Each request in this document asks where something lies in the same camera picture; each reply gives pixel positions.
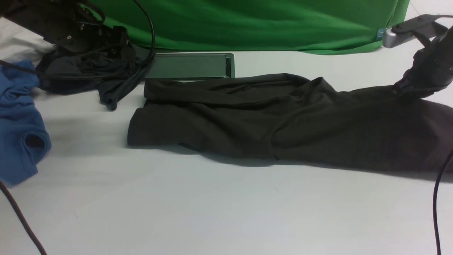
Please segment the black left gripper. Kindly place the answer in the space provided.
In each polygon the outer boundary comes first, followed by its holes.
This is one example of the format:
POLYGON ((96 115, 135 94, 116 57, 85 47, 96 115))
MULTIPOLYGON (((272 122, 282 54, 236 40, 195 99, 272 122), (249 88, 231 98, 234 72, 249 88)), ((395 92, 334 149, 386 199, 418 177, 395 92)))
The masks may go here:
POLYGON ((54 42, 67 52, 81 57, 107 53, 110 58, 135 60, 128 31, 123 26, 108 27, 105 15, 94 7, 71 7, 69 31, 54 42))

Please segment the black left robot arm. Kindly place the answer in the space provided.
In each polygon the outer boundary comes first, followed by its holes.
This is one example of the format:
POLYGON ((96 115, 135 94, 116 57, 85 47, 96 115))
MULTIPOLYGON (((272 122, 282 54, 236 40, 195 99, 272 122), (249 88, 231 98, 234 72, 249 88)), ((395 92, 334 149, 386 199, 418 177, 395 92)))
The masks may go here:
POLYGON ((89 0, 2 0, 0 12, 68 55, 136 59, 126 28, 106 26, 104 12, 89 0))

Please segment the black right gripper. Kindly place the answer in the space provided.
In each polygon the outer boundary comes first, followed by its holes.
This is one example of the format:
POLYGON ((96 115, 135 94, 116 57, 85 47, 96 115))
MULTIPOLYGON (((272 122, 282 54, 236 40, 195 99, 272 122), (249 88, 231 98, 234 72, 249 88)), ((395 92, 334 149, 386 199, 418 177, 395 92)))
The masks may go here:
POLYGON ((452 28, 433 41, 420 29, 412 30, 411 34, 424 48, 414 55, 412 67, 393 85, 393 91, 398 97, 429 97, 446 89, 452 82, 452 28))

